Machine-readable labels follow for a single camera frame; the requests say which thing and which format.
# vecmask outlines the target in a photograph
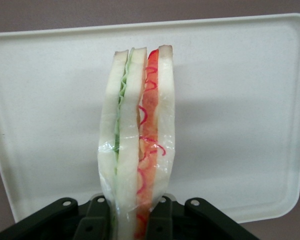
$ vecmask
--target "white plastic tray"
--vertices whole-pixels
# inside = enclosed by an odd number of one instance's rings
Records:
[[[238,222],[300,192],[300,14],[0,33],[0,172],[16,221],[101,192],[99,121],[115,51],[173,45],[168,192]]]

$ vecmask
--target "white bread slice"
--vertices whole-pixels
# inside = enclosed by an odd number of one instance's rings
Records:
[[[117,236],[134,239],[136,220],[137,168],[139,163],[139,123],[141,94],[146,78],[147,48],[134,49],[128,68],[126,89],[120,107],[120,148],[117,164],[116,209]]]
[[[117,51],[114,54],[108,83],[103,102],[100,136],[98,147],[98,168],[103,194],[107,200],[114,203],[115,199],[115,167],[117,165],[115,146],[115,124],[121,79],[125,73],[128,50]]]
[[[175,86],[173,49],[170,45],[159,47],[158,57],[158,143],[165,149],[157,155],[152,203],[156,205],[166,192],[175,158]]]

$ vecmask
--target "sandwich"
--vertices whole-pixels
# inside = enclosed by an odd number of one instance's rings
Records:
[[[114,54],[103,102],[98,169],[112,209],[112,239],[141,240],[175,156],[173,50]]]

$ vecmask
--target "tomato slice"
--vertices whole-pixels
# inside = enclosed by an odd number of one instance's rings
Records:
[[[137,199],[137,229],[134,237],[143,239],[146,234],[147,222],[152,207],[152,193],[156,175],[158,149],[165,150],[158,144],[158,118],[156,109],[158,106],[158,58],[159,50],[152,51],[148,57],[146,67],[146,80],[144,92],[139,106],[139,163],[138,163],[138,191]]]

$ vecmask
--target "plastic wrap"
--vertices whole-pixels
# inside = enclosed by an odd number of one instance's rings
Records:
[[[165,193],[175,156],[172,47],[116,52],[100,122],[101,187],[112,209],[112,239],[143,239]]]

